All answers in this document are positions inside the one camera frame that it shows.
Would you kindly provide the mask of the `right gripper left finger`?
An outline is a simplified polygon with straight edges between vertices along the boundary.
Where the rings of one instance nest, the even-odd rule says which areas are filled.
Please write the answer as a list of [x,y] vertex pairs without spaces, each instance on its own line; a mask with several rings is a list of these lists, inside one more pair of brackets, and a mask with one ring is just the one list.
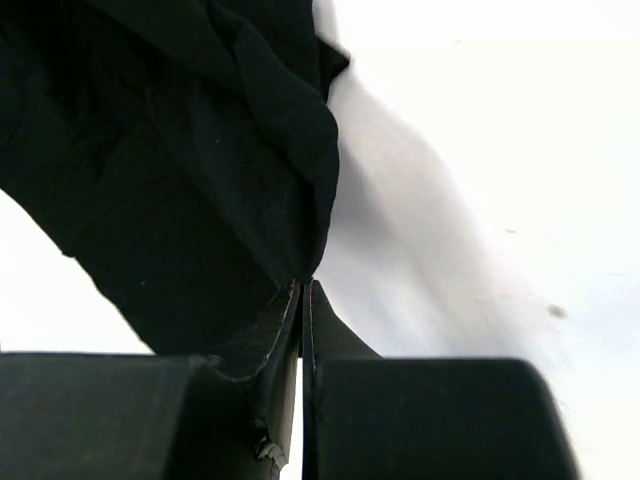
[[276,479],[288,463],[300,289],[209,356],[1,358],[5,479]]

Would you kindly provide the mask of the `black t-shirt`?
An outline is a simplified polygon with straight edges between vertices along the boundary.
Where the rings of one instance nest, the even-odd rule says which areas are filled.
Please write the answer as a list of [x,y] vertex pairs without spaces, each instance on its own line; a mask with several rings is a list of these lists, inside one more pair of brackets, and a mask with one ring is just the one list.
[[308,1],[5,1],[1,188],[154,352],[219,354],[322,259],[347,65]]

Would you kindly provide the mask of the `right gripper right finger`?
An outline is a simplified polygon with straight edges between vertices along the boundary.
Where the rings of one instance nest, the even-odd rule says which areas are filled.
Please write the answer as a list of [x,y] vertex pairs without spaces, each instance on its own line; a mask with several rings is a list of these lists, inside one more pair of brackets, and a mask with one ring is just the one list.
[[510,358],[385,359],[304,288],[306,479],[575,479],[550,389]]

